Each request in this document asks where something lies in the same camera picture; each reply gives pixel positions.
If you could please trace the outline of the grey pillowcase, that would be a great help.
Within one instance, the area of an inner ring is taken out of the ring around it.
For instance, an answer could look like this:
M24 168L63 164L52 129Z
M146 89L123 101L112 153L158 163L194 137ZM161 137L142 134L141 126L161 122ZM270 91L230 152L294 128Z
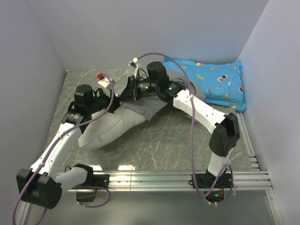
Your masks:
M183 86L188 86L187 78L182 72L173 69L167 70L167 75L171 81L179 82ZM121 102L122 106L143 116L146 120L150 120L157 112L167 105L166 102L160 100L157 96L142 97L136 102Z

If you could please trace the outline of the white pillow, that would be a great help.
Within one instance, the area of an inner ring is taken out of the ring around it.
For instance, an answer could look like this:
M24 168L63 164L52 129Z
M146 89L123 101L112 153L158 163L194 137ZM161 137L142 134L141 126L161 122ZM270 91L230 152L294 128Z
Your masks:
M146 119L131 109L120 106L113 113L107 112L100 118L103 111L92 115L95 119L85 129L78 139L78 145L83 149L98 149L118 139L132 127L135 127Z

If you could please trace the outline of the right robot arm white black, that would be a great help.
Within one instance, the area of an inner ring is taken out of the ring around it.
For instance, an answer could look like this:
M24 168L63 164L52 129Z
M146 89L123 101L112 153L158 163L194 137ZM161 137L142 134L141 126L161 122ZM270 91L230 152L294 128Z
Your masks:
M140 76L141 68L136 62L131 61L129 64L134 68L134 74L128 78L121 100L136 102L157 96L190 115L193 122L201 123L211 134L209 148L212 155L206 181L209 186L218 187L223 182L229 155L240 138L237 116L233 113L225 114L204 103L197 97L199 91L186 76L177 71L167 71L161 62L148 64L145 78Z

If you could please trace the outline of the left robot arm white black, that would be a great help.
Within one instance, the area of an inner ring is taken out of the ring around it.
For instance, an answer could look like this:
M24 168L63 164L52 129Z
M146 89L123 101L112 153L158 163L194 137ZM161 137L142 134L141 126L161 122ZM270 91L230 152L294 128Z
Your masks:
M113 88L105 91L104 88L93 90L87 84L77 86L74 100L68 106L54 139L30 169L18 172L19 200L53 209L68 190L76 186L94 188L94 172L90 166L76 164L63 175L58 175L58 171L79 137L95 121L92 115L113 112L119 105Z

